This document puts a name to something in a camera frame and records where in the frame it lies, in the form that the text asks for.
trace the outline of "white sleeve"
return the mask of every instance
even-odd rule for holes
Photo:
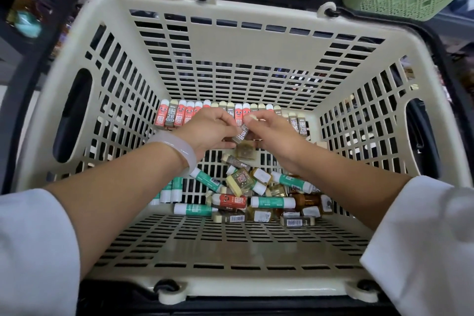
[[[75,315],[79,279],[76,234],[56,198],[0,196],[0,315]]]
[[[360,261],[403,316],[474,315],[474,189],[413,178]]]

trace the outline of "person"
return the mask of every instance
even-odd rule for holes
[[[272,111],[246,126],[301,175],[375,230],[361,263],[402,315],[474,315],[474,192],[374,168],[318,147]],[[241,131],[221,108],[173,131],[200,160]],[[187,167],[151,142],[67,179],[0,197],[0,314],[74,315],[79,282],[169,180]]]

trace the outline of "hand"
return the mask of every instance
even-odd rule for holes
[[[220,107],[202,108],[173,133],[186,141],[196,153],[198,162],[210,149],[233,149],[236,145],[224,138],[239,135],[242,129],[234,118]]]
[[[264,120],[257,121],[250,115]],[[256,148],[268,150],[286,170],[301,175],[298,160],[311,143],[302,138],[284,117],[262,110],[244,116],[244,123],[255,134],[251,136],[253,139],[262,139],[254,142]]]

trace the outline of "green label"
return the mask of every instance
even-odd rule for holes
[[[186,215],[211,216],[212,207],[199,204],[188,204],[186,206]]]
[[[171,190],[173,187],[173,180],[171,180],[165,187],[163,187],[163,190]]]
[[[304,185],[303,180],[300,180],[300,179],[294,178],[292,176],[282,174],[280,176],[279,181],[280,181],[280,184],[293,186],[295,189],[297,189],[299,191],[303,191],[303,185]]]
[[[219,180],[210,177],[204,171],[200,171],[198,176],[196,176],[196,180],[201,181],[204,185],[214,191],[219,191],[222,184]]]
[[[258,198],[258,207],[277,207],[282,208],[285,202],[281,197],[260,197]]]
[[[182,190],[182,178],[174,178],[173,179],[173,190]]]

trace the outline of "bangle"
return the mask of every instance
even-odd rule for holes
[[[155,135],[153,135],[148,142],[162,142],[163,144],[171,146],[173,149],[177,150],[188,162],[189,167],[184,169],[184,171],[179,175],[181,178],[185,178],[189,176],[191,171],[193,171],[196,166],[198,166],[198,162],[196,160],[196,154],[194,153],[193,148],[183,139],[180,139],[176,135],[166,132],[166,131],[158,131]]]

